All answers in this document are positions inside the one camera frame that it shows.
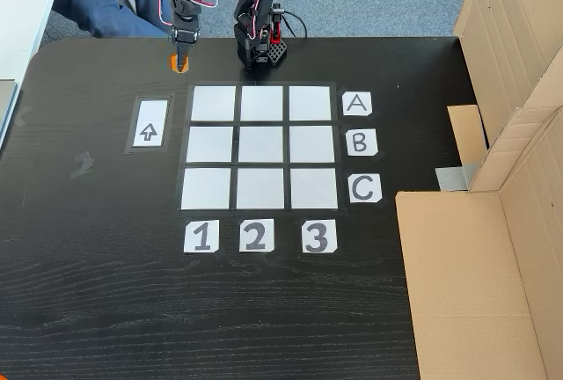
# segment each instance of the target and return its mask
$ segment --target white square tile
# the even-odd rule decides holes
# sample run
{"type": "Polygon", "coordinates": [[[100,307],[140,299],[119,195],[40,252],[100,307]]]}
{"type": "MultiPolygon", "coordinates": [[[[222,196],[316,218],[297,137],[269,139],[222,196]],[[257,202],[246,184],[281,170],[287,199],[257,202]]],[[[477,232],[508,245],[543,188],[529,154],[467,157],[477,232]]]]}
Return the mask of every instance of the white square tile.
{"type": "Polygon", "coordinates": [[[186,169],[182,210],[229,209],[230,169],[186,169]]]}
{"type": "Polygon", "coordinates": [[[236,90],[234,85],[195,86],[192,121],[233,121],[236,90]]]}
{"type": "Polygon", "coordinates": [[[283,87],[245,85],[240,111],[242,121],[282,121],[283,87]]]}
{"type": "Polygon", "coordinates": [[[333,127],[289,127],[291,163],[334,162],[333,127]]]}
{"type": "Polygon", "coordinates": [[[331,116],[329,87],[289,87],[289,119],[291,121],[329,121],[331,116]]]}
{"type": "Polygon", "coordinates": [[[238,169],[237,208],[283,207],[283,169],[238,169]]]}
{"type": "Polygon", "coordinates": [[[283,163],[282,127],[241,127],[238,161],[283,163]]]}
{"type": "Polygon", "coordinates": [[[187,162],[230,162],[232,127],[190,127],[187,162]]]}
{"type": "Polygon", "coordinates": [[[292,208],[338,208],[334,169],[291,169],[292,208]]]}
{"type": "Polygon", "coordinates": [[[142,100],[133,147],[161,147],[167,113],[168,100],[142,100]]]}

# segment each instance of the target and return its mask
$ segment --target black table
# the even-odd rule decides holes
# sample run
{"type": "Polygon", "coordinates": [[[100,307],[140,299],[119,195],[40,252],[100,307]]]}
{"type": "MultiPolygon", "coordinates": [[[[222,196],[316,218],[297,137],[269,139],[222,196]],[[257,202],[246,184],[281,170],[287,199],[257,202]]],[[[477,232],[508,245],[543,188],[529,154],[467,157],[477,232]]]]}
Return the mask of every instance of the black table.
{"type": "MultiPolygon", "coordinates": [[[[33,58],[0,157],[0,374],[419,378],[394,196],[436,190],[435,168],[460,165],[446,106],[475,103],[461,47],[288,44],[279,69],[250,74],[234,40],[202,40],[185,75],[167,69],[161,40],[68,40],[33,58]],[[379,153],[342,152],[342,170],[380,173],[384,199],[347,203],[335,253],[302,253],[290,215],[275,220],[273,252],[239,252],[240,221],[227,216],[219,252],[183,253],[187,97],[215,82],[371,91],[364,126],[377,129],[379,153]],[[174,95],[167,150],[124,153],[147,94],[174,95]]],[[[344,135],[357,118],[341,115],[344,135]]]]}

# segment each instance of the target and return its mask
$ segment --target orange marker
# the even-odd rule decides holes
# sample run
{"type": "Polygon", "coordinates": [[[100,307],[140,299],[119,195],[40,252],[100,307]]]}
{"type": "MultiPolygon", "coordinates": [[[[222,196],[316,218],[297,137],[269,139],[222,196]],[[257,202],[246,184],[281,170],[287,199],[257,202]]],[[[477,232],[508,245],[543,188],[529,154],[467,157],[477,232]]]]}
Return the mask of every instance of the orange marker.
{"type": "Polygon", "coordinates": [[[178,65],[176,64],[177,61],[178,61],[178,55],[171,55],[168,60],[168,68],[172,69],[174,72],[177,72],[179,74],[186,73],[189,70],[189,66],[187,64],[187,55],[186,55],[186,59],[184,60],[184,64],[180,69],[178,69],[178,65]]]}

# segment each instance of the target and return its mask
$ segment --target person's knee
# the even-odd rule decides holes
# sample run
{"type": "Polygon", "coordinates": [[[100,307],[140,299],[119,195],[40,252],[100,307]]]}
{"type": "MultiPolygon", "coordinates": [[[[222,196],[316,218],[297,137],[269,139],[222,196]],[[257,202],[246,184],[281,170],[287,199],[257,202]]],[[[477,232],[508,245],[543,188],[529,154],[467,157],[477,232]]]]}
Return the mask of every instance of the person's knee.
{"type": "Polygon", "coordinates": [[[98,38],[121,37],[121,29],[114,17],[119,8],[117,3],[114,7],[113,4],[90,6],[86,14],[90,35],[98,38]]]}

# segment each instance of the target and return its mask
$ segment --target white cable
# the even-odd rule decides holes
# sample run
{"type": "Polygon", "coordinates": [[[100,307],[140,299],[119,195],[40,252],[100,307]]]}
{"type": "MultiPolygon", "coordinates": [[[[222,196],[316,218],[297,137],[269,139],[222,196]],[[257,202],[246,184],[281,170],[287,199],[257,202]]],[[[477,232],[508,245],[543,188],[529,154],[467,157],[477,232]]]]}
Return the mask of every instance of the white cable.
{"type": "Polygon", "coordinates": [[[190,2],[192,2],[194,4],[198,4],[198,5],[203,6],[205,8],[216,8],[217,5],[219,4],[219,0],[215,0],[214,4],[203,2],[202,0],[190,0],[190,2]]]}
{"type": "Polygon", "coordinates": [[[258,5],[260,4],[260,0],[256,0],[256,2],[254,3],[254,16],[252,17],[252,35],[248,35],[248,37],[250,38],[250,40],[255,40],[256,39],[256,12],[258,9],[258,5]]]}

